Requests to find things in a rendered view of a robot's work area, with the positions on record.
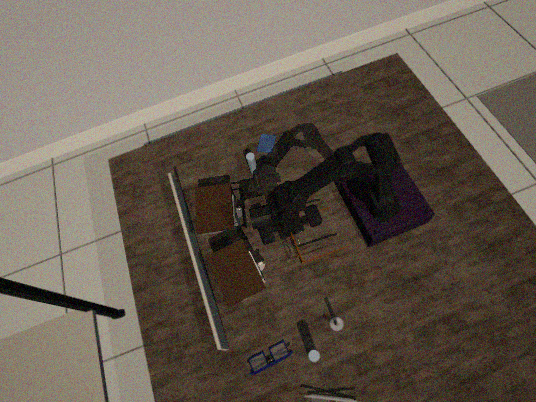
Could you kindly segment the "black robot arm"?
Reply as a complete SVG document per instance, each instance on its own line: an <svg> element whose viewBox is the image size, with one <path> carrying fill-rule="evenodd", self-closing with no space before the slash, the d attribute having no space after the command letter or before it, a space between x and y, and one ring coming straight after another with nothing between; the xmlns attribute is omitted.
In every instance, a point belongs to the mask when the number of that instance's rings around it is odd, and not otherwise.
<svg viewBox="0 0 536 402"><path fill-rule="evenodd" d="M365 146L373 164L356 161L353 152ZM402 211L392 187L392 170L400 162L398 152L388 133L360 136L351 145L339 147L334 154L296 181L278 185L268 196L268 205L249 209L253 230L275 225L292 224L299 211L306 210L308 198L346 173L374 175L375 185L368 187L372 215L383 223ZM381 222L380 222L381 221Z"/></svg>

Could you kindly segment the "blue flat rectangular block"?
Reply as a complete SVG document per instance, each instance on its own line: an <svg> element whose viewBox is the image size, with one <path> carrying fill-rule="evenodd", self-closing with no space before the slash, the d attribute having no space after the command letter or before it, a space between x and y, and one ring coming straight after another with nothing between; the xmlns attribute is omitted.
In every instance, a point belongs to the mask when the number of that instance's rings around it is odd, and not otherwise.
<svg viewBox="0 0 536 402"><path fill-rule="evenodd" d="M259 144L257 147L258 152L265 152L265 153L271 153L273 151L273 147L275 144L276 136L275 135L268 135L268 134L261 134Z"/></svg>

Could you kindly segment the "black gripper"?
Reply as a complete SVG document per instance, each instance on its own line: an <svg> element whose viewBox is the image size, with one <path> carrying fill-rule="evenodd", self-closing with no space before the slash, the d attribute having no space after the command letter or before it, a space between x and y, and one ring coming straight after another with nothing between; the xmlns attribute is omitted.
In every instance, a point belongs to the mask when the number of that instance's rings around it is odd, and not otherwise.
<svg viewBox="0 0 536 402"><path fill-rule="evenodd" d="M312 204L310 206L307 206L306 210L303 210L303 211L305 212L306 215L302 217L299 216L297 221L292 224L284 224L282 222L276 222L275 225L259 228L258 232L260 234L262 243L264 245L267 245L276 241L275 236L274 236L274 232L276 231L278 231L281 239L290 237L291 236L290 232L292 232L293 235L303 232L305 230L303 225L307 224L308 221L310 223L310 227L321 225L322 217L316 205Z"/></svg>

